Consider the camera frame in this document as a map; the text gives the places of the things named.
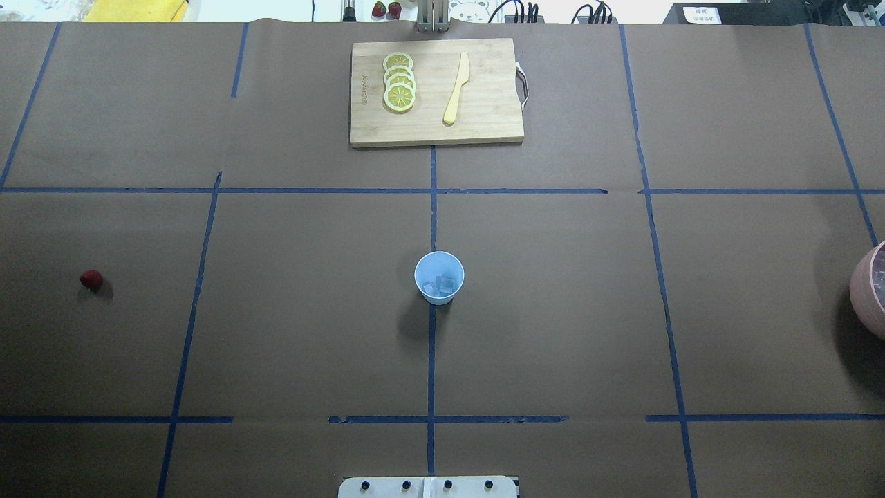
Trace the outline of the bamboo cutting board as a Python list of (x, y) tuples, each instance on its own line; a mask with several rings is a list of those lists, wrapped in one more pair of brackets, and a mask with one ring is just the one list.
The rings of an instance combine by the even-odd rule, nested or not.
[[(407, 53), (417, 82), (414, 106), (385, 107), (383, 60)], [(456, 123), (443, 124), (461, 53), (470, 59)], [(357, 42), (351, 54), (350, 144), (354, 148), (509, 144), (524, 138), (517, 63), (510, 38)]]

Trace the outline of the spare strawberry on tray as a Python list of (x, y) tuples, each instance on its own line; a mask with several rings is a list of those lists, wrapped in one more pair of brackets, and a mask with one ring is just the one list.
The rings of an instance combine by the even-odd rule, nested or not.
[(376, 1), (373, 4), (373, 8), (371, 10), (371, 16), (373, 19), (385, 19), (386, 14), (388, 14), (388, 7), (382, 1)]

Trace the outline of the yellow cloth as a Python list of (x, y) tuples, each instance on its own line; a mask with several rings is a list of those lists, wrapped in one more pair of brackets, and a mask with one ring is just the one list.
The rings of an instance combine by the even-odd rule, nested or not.
[(84, 22), (180, 22), (187, 9), (189, 1), (95, 1)]

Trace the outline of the ice cubes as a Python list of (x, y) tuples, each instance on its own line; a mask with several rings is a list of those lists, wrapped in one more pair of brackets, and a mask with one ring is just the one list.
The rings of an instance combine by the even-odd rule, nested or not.
[(455, 293), (456, 280), (449, 275), (436, 275), (434, 280), (421, 284), (421, 290), (431, 297), (448, 297)]

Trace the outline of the aluminium frame post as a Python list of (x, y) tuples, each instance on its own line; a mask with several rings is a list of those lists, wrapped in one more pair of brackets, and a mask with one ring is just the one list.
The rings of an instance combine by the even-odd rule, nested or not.
[(417, 0), (416, 31), (419, 33), (444, 33), (451, 28), (449, 1)]

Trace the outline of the red strawberry on table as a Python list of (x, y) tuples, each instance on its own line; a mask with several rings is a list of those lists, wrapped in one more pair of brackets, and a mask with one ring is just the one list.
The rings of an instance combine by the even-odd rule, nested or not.
[(102, 273), (95, 269), (89, 269), (80, 274), (80, 284), (90, 291), (99, 291), (104, 283)]

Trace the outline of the light blue plastic cup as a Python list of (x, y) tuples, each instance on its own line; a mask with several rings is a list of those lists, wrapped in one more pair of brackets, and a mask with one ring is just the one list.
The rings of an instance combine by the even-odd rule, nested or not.
[[(414, 281), (424, 299), (434, 306), (451, 303), (465, 283), (465, 269), (456, 256), (445, 251), (427, 253), (414, 269)], [(436, 275), (449, 275), (456, 280), (455, 293), (448, 297), (431, 297), (421, 290), (421, 284), (433, 281)]]

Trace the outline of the yellow plastic knife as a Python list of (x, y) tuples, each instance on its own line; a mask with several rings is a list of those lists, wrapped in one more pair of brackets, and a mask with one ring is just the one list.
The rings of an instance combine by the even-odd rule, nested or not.
[(458, 61), (458, 70), (456, 70), (456, 79), (453, 84), (451, 97), (449, 97), (449, 100), (445, 107), (445, 112), (442, 115), (442, 122), (446, 126), (452, 126), (456, 123), (462, 90), (463, 87), (469, 82), (470, 68), (471, 64), (469, 54), (461, 53)]

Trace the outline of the pink bowl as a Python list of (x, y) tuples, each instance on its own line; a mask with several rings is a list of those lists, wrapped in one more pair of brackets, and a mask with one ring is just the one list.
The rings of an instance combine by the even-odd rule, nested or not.
[(849, 294), (853, 310), (862, 324), (879, 340), (884, 340), (883, 248), (879, 243), (854, 268)]

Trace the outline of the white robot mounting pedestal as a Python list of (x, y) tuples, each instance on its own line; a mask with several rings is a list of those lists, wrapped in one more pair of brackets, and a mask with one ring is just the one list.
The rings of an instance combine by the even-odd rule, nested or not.
[(353, 477), (338, 497), (519, 497), (518, 479), (505, 475)]

